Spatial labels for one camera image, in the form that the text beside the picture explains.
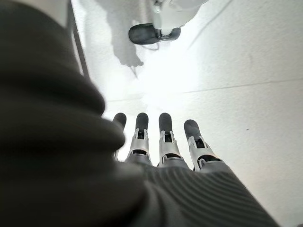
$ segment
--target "white tile floor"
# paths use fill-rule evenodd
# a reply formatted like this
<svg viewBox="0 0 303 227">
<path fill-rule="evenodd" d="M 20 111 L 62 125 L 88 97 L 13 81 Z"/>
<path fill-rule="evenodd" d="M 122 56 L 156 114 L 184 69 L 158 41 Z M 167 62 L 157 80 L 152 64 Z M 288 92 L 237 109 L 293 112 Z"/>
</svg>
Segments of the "white tile floor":
<svg viewBox="0 0 303 227">
<path fill-rule="evenodd" d="M 138 113 L 150 118 L 158 163 L 158 117 L 168 112 L 192 166 L 183 123 L 205 140 L 285 227 L 303 223 L 303 1 L 210 0 L 171 43 L 135 46 L 128 29 L 151 22 L 144 0 L 73 0 L 105 117 L 127 115 L 125 159 Z"/>
</svg>

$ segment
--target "black fingertip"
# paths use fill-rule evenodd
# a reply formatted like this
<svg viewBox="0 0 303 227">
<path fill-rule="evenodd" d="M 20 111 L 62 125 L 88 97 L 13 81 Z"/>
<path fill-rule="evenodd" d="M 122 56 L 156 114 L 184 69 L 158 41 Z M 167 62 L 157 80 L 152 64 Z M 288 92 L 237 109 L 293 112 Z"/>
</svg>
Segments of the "black fingertip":
<svg viewBox="0 0 303 227">
<path fill-rule="evenodd" d="M 187 120 L 184 123 L 184 131 L 187 140 L 191 136 L 195 137 L 195 140 L 200 139 L 201 136 L 200 129 L 197 122 L 195 122 L 194 120 Z"/>
<path fill-rule="evenodd" d="M 118 113 L 113 119 L 113 122 L 118 122 L 119 124 L 122 125 L 122 128 L 124 130 L 125 125 L 126 125 L 126 115 L 124 113 Z"/>
<path fill-rule="evenodd" d="M 146 113 L 140 113 L 136 120 L 136 129 L 147 130 L 148 128 L 148 116 Z"/>
<path fill-rule="evenodd" d="M 159 117 L 159 129 L 160 132 L 172 131 L 171 116 L 168 113 L 162 113 Z"/>
</svg>

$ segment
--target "robotic hand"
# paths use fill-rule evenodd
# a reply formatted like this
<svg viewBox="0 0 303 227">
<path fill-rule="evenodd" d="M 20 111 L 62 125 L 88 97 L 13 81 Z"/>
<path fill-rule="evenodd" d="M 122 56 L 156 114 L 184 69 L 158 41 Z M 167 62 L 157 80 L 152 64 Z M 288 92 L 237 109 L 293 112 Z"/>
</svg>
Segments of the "robotic hand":
<svg viewBox="0 0 303 227">
<path fill-rule="evenodd" d="M 114 122 L 124 128 L 126 116 L 119 113 Z M 168 113 L 160 115 L 159 129 L 160 161 L 157 167 L 153 167 L 147 135 L 148 116 L 145 113 L 137 116 L 125 162 L 142 168 L 150 194 L 146 203 L 141 205 L 136 222 L 129 226 L 278 226 L 205 143 L 195 121 L 187 120 L 184 124 L 193 171 L 179 152 Z"/>
<path fill-rule="evenodd" d="M 180 27 L 190 21 L 208 0 L 150 0 L 153 23 L 133 26 L 129 38 L 134 44 L 154 44 L 179 38 Z"/>
</svg>

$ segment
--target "robot finger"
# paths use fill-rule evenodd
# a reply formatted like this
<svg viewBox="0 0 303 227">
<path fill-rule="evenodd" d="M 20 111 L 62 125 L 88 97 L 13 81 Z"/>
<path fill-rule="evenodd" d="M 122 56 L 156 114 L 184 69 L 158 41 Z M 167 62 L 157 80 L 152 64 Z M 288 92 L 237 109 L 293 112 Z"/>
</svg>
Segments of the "robot finger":
<svg viewBox="0 0 303 227">
<path fill-rule="evenodd" d="M 195 171 L 201 171 L 206 163 L 221 162 L 209 145 L 205 143 L 197 122 L 187 120 L 184 123 L 184 131 Z"/>
<path fill-rule="evenodd" d="M 136 127 L 132 144 L 125 162 L 142 163 L 152 165 L 149 154 L 148 140 L 148 116 L 145 113 L 140 113 L 137 116 Z"/>
<path fill-rule="evenodd" d="M 126 125 L 126 115 L 124 113 L 118 113 L 113 119 L 113 122 L 120 125 L 122 127 L 122 130 L 124 131 L 125 125 Z M 114 153 L 114 159 L 118 161 L 118 153 L 119 150 L 115 151 Z"/>
<path fill-rule="evenodd" d="M 162 113 L 159 117 L 160 141 L 159 155 L 160 162 L 158 167 L 183 167 L 188 166 L 180 155 L 177 141 L 172 131 L 171 116 L 168 113 Z"/>
</svg>

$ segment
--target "black shoe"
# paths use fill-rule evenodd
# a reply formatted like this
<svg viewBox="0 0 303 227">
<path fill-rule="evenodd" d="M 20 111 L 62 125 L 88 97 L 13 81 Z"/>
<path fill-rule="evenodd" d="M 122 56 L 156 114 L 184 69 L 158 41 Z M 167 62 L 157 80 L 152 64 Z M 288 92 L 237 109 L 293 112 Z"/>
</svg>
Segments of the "black shoe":
<svg viewBox="0 0 303 227">
<path fill-rule="evenodd" d="M 131 27 L 129 39 L 138 45 L 155 44 L 160 41 L 173 41 L 179 38 L 181 28 L 174 28 L 169 35 L 162 35 L 161 31 L 155 29 L 152 23 L 140 24 Z"/>
</svg>

